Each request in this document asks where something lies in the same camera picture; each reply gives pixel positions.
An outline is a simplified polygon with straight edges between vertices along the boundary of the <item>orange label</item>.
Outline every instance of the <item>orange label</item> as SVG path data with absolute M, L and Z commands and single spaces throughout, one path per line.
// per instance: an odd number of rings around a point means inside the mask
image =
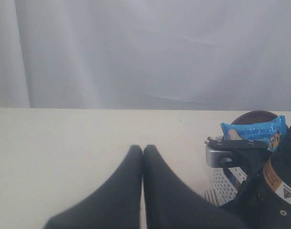
M 278 189 L 278 187 L 282 184 L 283 181 L 273 170 L 270 159 L 264 166 L 263 172 L 264 172 L 264 178 L 267 184 L 275 192 Z

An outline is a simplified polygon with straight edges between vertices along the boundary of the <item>white table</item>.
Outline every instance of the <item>white table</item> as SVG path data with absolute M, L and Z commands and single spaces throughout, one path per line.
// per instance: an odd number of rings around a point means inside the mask
M 155 144 L 193 190 L 208 185 L 204 140 L 245 112 L 0 109 L 0 229 L 41 229 Z M 291 112 L 286 115 L 291 124 Z M 144 202 L 141 224 L 146 228 Z

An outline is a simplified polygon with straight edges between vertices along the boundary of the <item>white curtain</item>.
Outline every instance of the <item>white curtain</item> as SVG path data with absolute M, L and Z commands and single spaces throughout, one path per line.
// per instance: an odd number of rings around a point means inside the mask
M 0 0 L 0 106 L 291 110 L 291 0 Z

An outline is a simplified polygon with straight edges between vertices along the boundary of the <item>blue snack wrapper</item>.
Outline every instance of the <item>blue snack wrapper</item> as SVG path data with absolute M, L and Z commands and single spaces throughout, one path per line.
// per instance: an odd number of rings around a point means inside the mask
M 275 151 L 282 137 L 286 134 L 285 116 L 280 115 L 270 122 L 251 125 L 231 125 L 221 123 L 225 140 L 230 140 L 229 131 L 234 129 L 245 140 L 258 140 L 268 144 L 268 149 Z

